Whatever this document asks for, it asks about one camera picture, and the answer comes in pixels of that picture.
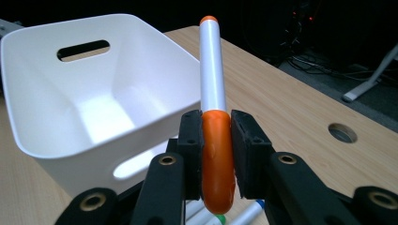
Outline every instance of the orange marker cap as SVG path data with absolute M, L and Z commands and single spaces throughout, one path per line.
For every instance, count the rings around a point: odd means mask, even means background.
M 215 21 L 215 22 L 218 23 L 218 21 L 217 21 L 217 19 L 216 19 L 215 17 L 213 17 L 213 16 L 205 16 L 205 17 L 202 18 L 202 20 L 199 22 L 199 25 L 200 25 L 202 22 L 207 21 L 207 20 L 212 20 L 212 21 Z

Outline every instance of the table surface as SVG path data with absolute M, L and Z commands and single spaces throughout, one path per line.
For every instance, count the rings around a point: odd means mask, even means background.
M 199 58 L 199 29 L 166 33 Z M 347 196 L 361 186 L 398 193 L 398 134 L 222 40 L 227 107 L 254 116 L 276 151 L 302 157 L 321 180 Z M 358 139 L 340 142 L 329 125 L 350 127 Z M 71 198 L 16 146 L 0 98 L 0 224 L 54 224 Z M 251 201 L 236 191 L 227 220 Z M 268 224 L 263 214 L 253 224 Z

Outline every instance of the storage bin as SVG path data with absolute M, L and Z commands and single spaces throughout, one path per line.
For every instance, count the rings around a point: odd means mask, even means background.
M 129 158 L 164 152 L 181 115 L 200 108 L 199 62 L 133 15 L 14 31 L 2 39 L 1 60 L 15 142 L 71 197 L 142 181 L 145 170 L 115 171 Z

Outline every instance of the white marker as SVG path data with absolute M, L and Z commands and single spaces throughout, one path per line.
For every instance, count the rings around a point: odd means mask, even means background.
M 251 203 L 245 211 L 229 223 L 230 225 L 245 225 L 250 224 L 261 212 L 264 211 L 265 203 L 262 200 L 257 200 Z
M 215 216 L 210 211 L 208 211 L 206 208 L 203 208 L 201 211 L 199 211 L 193 217 L 188 219 L 188 221 L 186 221 L 185 224 L 186 225 L 202 225 L 202 224 L 208 224 L 209 222 L 210 222 L 210 224 L 217 224 L 214 222 L 217 222 L 217 220 L 222 221 L 221 218 L 217 218 L 217 217 L 223 217 L 223 216 L 219 216 L 219 215 Z
M 205 204 L 203 203 L 202 200 L 190 201 L 186 206 L 185 220 L 187 221 L 188 219 L 190 219 L 193 215 L 195 215 L 197 212 L 199 212 L 203 208 L 205 208 Z
M 202 194 L 206 208 L 215 215 L 231 209 L 235 174 L 231 118 L 226 112 L 222 71 L 222 46 L 217 19 L 200 21 L 200 73 L 202 129 Z

